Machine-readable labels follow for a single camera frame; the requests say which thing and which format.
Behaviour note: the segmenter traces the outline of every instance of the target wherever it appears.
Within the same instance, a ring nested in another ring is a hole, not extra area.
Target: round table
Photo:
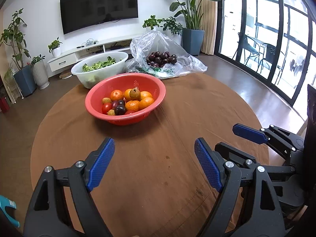
[[[203,137],[212,149],[223,141],[262,164],[269,163],[268,148],[233,134],[236,123],[261,126],[248,104],[226,85],[202,73],[163,82],[162,104],[128,126],[92,117],[85,109],[88,90],[82,85],[65,94],[37,131],[31,154],[33,188],[47,165],[70,167],[110,136],[115,153],[91,195],[113,236],[195,236],[217,191],[195,156],[194,141]],[[82,230],[69,188],[65,195],[74,227]],[[239,196],[229,229],[236,224],[241,205]]]

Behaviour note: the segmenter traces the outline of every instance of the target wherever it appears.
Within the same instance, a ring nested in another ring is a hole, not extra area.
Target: blue gripper pad
[[[244,126],[242,124],[234,125],[233,133],[237,136],[240,136],[244,139],[247,139],[257,144],[263,144],[268,142],[268,138],[266,138],[263,132]]]
[[[195,140],[194,152],[210,185],[220,192],[223,187],[220,179],[220,171],[199,139]]]
[[[89,181],[86,184],[89,191],[92,191],[94,187],[98,187],[102,180],[105,170],[107,169],[115,151],[114,140],[109,138],[107,143],[105,145],[102,144],[100,148],[102,150],[89,172]]]

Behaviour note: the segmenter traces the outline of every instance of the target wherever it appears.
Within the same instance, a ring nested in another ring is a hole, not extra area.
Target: red plastic colander
[[[102,114],[102,99],[110,97],[114,90],[125,90],[139,87],[140,91],[148,91],[154,98],[154,103],[147,108],[123,116],[108,116]],[[86,96],[86,109],[97,119],[105,120],[115,125],[129,125],[146,118],[163,101],[166,94],[165,85],[158,78],[142,73],[126,73],[109,77],[96,84]]]

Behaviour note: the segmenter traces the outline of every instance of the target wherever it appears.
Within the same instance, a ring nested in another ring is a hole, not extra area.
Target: clear plastic bag
[[[130,49],[134,58],[126,61],[126,73],[147,73],[159,79],[164,79],[207,70],[207,67],[200,60],[188,54],[180,45],[159,31],[151,31],[134,38]],[[170,54],[175,54],[178,57],[178,62],[174,65],[165,64],[163,68],[154,68],[147,65],[146,57],[157,51],[168,51]]]

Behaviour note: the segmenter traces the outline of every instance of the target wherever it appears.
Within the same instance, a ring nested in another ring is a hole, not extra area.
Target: white bowl
[[[108,56],[110,56],[112,59],[115,58],[115,61],[117,62],[102,69],[83,72],[82,67],[84,64],[87,64],[90,67],[99,61],[107,61]],[[97,54],[78,62],[72,67],[71,73],[78,77],[79,81],[84,85],[85,88],[91,89],[105,78],[124,73],[125,61],[127,59],[128,54],[126,52],[111,51]]]

